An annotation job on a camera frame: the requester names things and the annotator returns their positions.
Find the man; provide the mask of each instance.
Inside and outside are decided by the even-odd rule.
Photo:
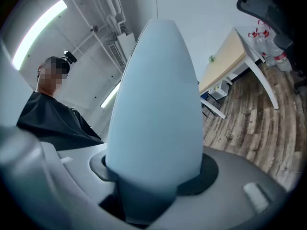
[[[101,138],[82,116],[53,98],[70,71],[69,63],[49,57],[37,71],[36,91],[25,105],[17,126],[49,142],[56,150],[69,150],[102,144]]]

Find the table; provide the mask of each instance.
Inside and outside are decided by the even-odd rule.
[[[235,28],[230,31],[229,35],[217,51],[214,62],[207,65],[203,78],[199,83],[200,95],[207,92],[211,87],[220,81],[226,81],[232,85],[232,82],[227,78],[227,76],[244,63],[247,64],[247,66],[254,72],[261,82],[262,86],[269,95],[274,109],[278,109],[277,99],[272,87],[255,62],[246,53],[246,49],[244,48]],[[223,114],[208,101],[201,98],[201,102],[216,112],[221,118],[226,118],[225,114]]]

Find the black hair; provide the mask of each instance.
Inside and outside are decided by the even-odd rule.
[[[66,74],[68,74],[70,69],[71,69],[69,63],[66,60],[55,57],[55,56],[51,56],[51,57],[47,58],[45,60],[45,63],[48,63],[48,62],[55,63],[55,66],[58,69],[65,69],[64,73],[66,73]],[[38,81],[38,78],[39,78],[40,70],[42,68],[44,68],[44,64],[41,65],[37,70],[37,81]]]

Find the wood-patterned floor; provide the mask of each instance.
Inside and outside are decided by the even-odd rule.
[[[295,186],[307,155],[307,87],[296,95],[296,73],[259,65],[275,91],[279,110],[261,83],[249,72],[231,87],[218,107],[226,119],[204,108],[203,143],[206,146],[243,156],[272,176],[287,190]]]

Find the ceiling light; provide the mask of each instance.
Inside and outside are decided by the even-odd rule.
[[[48,9],[30,28],[20,43],[12,61],[12,64],[17,70],[20,69],[24,57],[26,56],[28,50],[30,49],[37,36],[49,24],[49,22],[52,21],[54,17],[56,17],[66,8],[67,6],[63,0],[58,1],[50,9]]]
[[[102,108],[105,108],[105,106],[108,104],[108,102],[112,99],[112,97],[116,94],[120,86],[120,82],[116,87],[112,90],[112,92],[109,94],[109,96],[105,99],[105,101],[101,104]]]

